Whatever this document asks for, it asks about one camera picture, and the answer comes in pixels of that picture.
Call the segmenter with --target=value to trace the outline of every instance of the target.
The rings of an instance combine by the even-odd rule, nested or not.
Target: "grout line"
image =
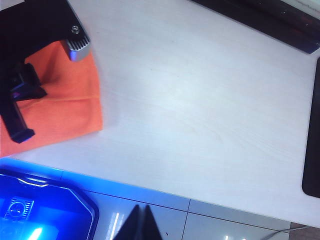
[[[189,212],[189,211],[188,211],[188,213],[190,213],[190,214],[195,214],[195,215],[199,215],[199,216],[204,216],[204,217],[208,217],[208,218],[212,218],[212,219],[219,219],[219,220],[223,220],[223,221],[227,221],[227,222],[232,222],[232,223],[235,223],[235,224],[242,224],[242,225],[247,225],[247,226],[251,226],[251,227],[255,227],[255,228],[271,230],[271,231],[275,231],[275,232],[281,231],[281,229],[280,229],[280,230],[277,230],[277,229],[267,228],[267,227],[263,227],[263,226],[255,226],[255,225],[251,225],[251,224],[248,224],[248,223],[233,221],[233,220],[229,220],[229,219],[223,219],[223,218],[220,218],[220,217],[209,216],[209,215],[200,214],[200,213],[196,213],[196,212]]]
[[[184,213],[187,213],[188,210],[189,210],[189,207],[188,207],[188,210],[181,210],[181,209],[177,209],[177,208],[174,208],[174,207],[163,206],[163,205],[154,204],[154,203],[150,203],[150,202],[146,202],[146,201],[134,200],[134,199],[131,199],[131,198],[126,198],[126,197],[121,197],[121,196],[114,196],[114,195],[101,193],[101,192],[96,192],[96,191],[90,191],[90,190],[86,190],[86,189],[82,189],[82,190],[86,191],[86,192],[89,192],[89,193],[101,194],[101,195],[114,197],[114,198],[118,198],[118,199],[130,200],[130,201],[134,201],[134,202],[138,202],[138,203],[142,203],[142,204],[148,204],[148,205],[153,205],[153,206],[162,207],[162,208],[166,208],[166,209],[177,210],[177,211],[184,212]]]
[[[188,211],[186,212],[186,216],[185,216],[185,222],[184,222],[184,227],[183,227],[183,231],[182,231],[181,240],[184,239],[184,234],[185,234],[185,229],[186,229],[186,224],[187,224],[187,219],[188,219],[188,214],[189,214],[190,203],[191,203],[191,199],[189,199]]]

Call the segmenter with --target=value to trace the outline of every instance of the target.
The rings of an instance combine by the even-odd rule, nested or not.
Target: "black triangular object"
[[[149,205],[145,207],[142,236],[143,240],[163,240]]]
[[[135,240],[138,229],[139,205],[135,205],[113,240]]]

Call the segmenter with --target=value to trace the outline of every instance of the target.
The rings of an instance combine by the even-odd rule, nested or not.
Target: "white desk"
[[[301,189],[319,52],[188,0],[71,3],[104,130],[15,158],[320,227],[320,199]]]

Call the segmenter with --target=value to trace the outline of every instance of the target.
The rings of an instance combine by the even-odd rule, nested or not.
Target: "orange cloth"
[[[92,53],[72,62],[61,43],[54,42],[25,62],[34,66],[47,96],[18,102],[26,125],[35,132],[31,139],[13,142],[1,120],[1,157],[102,129],[99,76]]]

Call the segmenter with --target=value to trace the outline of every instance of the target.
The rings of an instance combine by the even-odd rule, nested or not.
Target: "cable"
[[[274,233],[269,234],[268,236],[265,236],[261,240],[269,240],[269,239],[273,238],[275,235],[277,235],[279,233],[283,233],[285,231],[291,232],[291,231],[300,230],[300,229],[307,229],[307,228],[310,228],[310,226],[302,226],[302,227],[289,228],[289,229],[284,229],[284,230],[281,230],[281,231],[276,231]]]

